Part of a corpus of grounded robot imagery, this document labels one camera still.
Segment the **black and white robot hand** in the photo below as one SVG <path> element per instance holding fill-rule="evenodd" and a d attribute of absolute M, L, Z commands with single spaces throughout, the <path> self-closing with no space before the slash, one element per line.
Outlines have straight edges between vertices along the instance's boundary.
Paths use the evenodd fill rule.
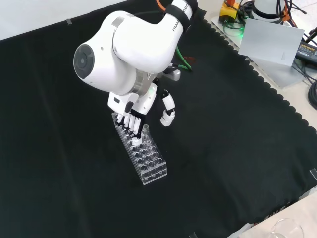
<path fill-rule="evenodd" d="M 151 83 L 145 95 L 128 93 L 120 96 L 110 92 L 108 106 L 117 113 L 115 123 L 132 138 L 132 145 L 139 146 L 142 141 L 142 129 L 145 117 L 157 96 L 158 86 Z"/>

